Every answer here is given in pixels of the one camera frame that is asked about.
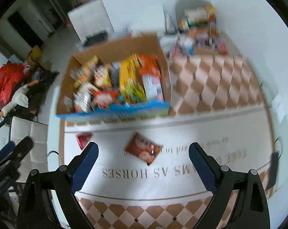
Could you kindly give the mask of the yellow panda snack bag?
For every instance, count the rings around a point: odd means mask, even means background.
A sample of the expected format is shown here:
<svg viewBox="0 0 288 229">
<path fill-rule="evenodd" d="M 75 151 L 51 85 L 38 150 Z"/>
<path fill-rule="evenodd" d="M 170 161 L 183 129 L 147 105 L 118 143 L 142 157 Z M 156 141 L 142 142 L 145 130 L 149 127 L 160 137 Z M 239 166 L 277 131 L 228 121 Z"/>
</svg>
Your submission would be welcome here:
<svg viewBox="0 0 288 229">
<path fill-rule="evenodd" d="M 101 89 L 111 88 L 111 79 L 109 76 L 109 70 L 106 66 L 97 66 L 93 71 L 94 84 Z"/>
</svg>

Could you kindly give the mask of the white chair near table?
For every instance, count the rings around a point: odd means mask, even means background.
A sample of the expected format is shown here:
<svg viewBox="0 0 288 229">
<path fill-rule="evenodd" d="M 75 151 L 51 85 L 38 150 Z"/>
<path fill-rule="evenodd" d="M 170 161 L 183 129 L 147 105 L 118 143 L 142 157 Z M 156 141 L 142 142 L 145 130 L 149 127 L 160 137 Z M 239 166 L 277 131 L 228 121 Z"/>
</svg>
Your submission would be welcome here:
<svg viewBox="0 0 288 229">
<path fill-rule="evenodd" d="M 18 157 L 22 157 L 17 182 L 25 183 L 31 170 L 40 172 L 48 170 L 47 165 L 47 132 L 44 123 L 33 122 L 14 116 L 10 124 L 9 139 L 19 149 Z"/>
</svg>

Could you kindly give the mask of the small red snack packet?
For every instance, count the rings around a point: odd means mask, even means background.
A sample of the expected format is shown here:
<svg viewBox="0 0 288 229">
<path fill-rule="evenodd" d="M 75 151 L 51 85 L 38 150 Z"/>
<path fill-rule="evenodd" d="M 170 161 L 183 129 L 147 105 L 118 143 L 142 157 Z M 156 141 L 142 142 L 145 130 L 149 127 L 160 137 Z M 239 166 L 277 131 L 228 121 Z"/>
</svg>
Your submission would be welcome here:
<svg viewBox="0 0 288 229">
<path fill-rule="evenodd" d="M 84 150 L 92 136 L 93 134 L 91 132 L 76 134 L 76 140 L 81 150 Z"/>
</svg>

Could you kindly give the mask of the white goose plush toy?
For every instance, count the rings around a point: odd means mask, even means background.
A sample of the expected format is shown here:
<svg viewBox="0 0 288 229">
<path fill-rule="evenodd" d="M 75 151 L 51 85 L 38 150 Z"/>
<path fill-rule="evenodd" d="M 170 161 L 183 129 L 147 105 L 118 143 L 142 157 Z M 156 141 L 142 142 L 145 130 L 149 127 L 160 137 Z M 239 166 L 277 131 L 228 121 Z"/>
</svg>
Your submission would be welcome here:
<svg viewBox="0 0 288 229">
<path fill-rule="evenodd" d="M 28 108 L 28 97 L 26 96 L 26 94 L 30 90 L 30 87 L 38 83 L 39 80 L 34 80 L 30 83 L 27 83 L 26 85 L 21 86 L 18 90 L 16 90 L 11 101 L 1 109 L 0 116 L 5 117 L 16 106 Z"/>
</svg>

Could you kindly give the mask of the brown red snack packet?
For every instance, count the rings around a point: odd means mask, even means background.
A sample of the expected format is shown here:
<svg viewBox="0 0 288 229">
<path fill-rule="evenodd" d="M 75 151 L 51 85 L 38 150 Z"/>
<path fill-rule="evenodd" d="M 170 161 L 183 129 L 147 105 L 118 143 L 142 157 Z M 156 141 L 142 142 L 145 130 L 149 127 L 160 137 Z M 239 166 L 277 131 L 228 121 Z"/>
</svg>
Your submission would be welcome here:
<svg viewBox="0 0 288 229">
<path fill-rule="evenodd" d="M 162 145 L 154 143 L 149 138 L 135 132 L 125 147 L 125 151 L 150 166 L 161 153 Z"/>
</svg>

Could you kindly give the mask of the red bag on floor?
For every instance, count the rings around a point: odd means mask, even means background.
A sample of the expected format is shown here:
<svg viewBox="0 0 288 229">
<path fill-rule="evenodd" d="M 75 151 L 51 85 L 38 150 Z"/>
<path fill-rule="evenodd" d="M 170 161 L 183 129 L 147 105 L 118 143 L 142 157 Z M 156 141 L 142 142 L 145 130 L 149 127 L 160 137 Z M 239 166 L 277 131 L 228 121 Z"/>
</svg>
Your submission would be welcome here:
<svg viewBox="0 0 288 229">
<path fill-rule="evenodd" d="M 28 64 L 8 63 L 0 67 L 0 110 L 7 105 L 18 86 L 30 76 Z"/>
</svg>

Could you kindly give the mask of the open cardboard box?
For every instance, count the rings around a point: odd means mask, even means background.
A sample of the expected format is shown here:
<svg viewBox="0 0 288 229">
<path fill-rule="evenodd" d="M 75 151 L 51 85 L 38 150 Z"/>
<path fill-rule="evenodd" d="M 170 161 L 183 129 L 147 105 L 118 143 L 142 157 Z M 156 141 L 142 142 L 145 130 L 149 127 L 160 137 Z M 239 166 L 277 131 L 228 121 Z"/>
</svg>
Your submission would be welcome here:
<svg viewBox="0 0 288 229">
<path fill-rule="evenodd" d="M 128 103 L 119 90 L 120 62 L 138 55 L 139 81 L 146 101 Z M 111 88 L 95 86 L 93 71 L 104 65 Z M 85 123 L 153 118 L 168 115 L 171 99 L 168 63 L 157 35 L 110 40 L 74 53 L 60 88 L 56 116 L 68 122 Z"/>
</svg>

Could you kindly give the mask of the yellow orange snack bag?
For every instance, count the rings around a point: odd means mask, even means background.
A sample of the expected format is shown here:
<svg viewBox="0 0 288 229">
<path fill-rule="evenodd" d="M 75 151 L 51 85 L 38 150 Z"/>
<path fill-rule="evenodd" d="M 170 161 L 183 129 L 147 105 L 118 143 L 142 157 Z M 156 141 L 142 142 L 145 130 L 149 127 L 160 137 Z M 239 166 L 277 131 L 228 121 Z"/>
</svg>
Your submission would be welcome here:
<svg viewBox="0 0 288 229">
<path fill-rule="evenodd" d="M 128 103 L 137 104 L 146 101 L 143 86 L 139 81 L 138 69 L 140 67 L 137 54 L 120 62 L 119 90 Z"/>
</svg>

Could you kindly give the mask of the black bag on chair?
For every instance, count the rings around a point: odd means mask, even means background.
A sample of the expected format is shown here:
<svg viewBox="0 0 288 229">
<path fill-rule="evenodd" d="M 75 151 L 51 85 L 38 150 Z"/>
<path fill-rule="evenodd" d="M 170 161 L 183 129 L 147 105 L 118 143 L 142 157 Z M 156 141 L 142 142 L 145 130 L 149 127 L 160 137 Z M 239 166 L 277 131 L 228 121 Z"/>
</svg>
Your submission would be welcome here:
<svg viewBox="0 0 288 229">
<path fill-rule="evenodd" d="M 87 36 L 86 40 L 83 44 L 84 47 L 90 47 L 95 44 L 99 44 L 101 42 L 104 42 L 108 39 L 108 33 L 106 31 L 102 31 L 98 34 Z"/>
</svg>

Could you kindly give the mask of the white chair far side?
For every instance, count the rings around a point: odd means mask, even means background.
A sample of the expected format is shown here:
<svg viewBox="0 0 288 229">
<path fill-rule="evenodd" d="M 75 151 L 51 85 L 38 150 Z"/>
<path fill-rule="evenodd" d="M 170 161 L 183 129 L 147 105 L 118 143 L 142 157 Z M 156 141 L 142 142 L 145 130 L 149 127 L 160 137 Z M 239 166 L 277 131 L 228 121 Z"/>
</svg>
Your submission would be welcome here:
<svg viewBox="0 0 288 229">
<path fill-rule="evenodd" d="M 114 31 L 102 0 L 90 0 L 67 15 L 82 43 L 100 32 L 111 34 Z"/>
</svg>

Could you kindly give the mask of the white canvas tote bag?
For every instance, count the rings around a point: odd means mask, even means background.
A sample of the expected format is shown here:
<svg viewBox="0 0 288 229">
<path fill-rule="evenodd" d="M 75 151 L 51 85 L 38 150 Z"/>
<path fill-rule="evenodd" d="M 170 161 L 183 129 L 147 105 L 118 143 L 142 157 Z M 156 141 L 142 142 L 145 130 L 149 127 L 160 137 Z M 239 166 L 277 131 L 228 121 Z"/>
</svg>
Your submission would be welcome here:
<svg viewBox="0 0 288 229">
<path fill-rule="evenodd" d="M 170 13 L 167 11 L 166 7 L 164 4 L 162 5 L 163 7 L 163 14 L 164 14 L 164 27 L 165 27 L 165 34 L 166 35 L 176 35 L 179 33 L 176 24 L 172 17 L 170 16 Z"/>
</svg>

